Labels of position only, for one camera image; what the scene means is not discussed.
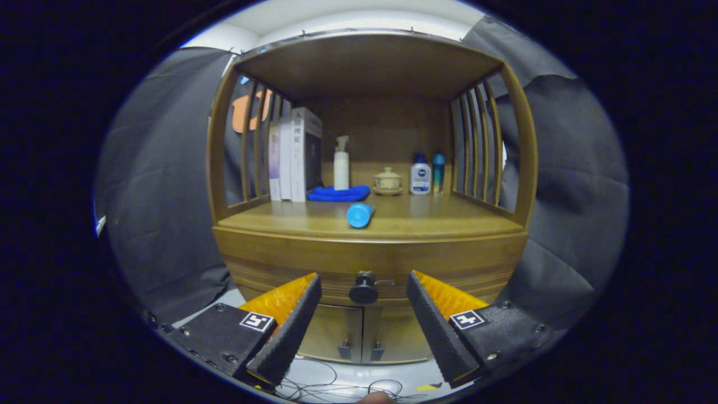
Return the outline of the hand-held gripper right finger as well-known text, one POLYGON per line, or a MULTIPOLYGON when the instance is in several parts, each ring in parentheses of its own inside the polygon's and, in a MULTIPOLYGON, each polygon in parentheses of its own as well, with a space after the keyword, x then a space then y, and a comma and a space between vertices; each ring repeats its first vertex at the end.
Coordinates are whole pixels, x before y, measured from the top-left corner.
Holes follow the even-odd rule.
POLYGON ((408 275, 406 295, 452 388, 508 373, 556 335, 511 301, 490 304, 418 271, 408 275))

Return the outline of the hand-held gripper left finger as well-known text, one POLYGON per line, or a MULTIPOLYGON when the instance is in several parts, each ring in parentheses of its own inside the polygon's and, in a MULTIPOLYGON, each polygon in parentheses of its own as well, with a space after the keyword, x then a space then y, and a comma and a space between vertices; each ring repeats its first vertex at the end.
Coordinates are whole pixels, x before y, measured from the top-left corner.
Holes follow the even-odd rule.
POLYGON ((310 273, 256 297, 225 292, 159 330, 209 368, 254 388, 274 389, 288 373, 320 298, 320 276, 310 273))

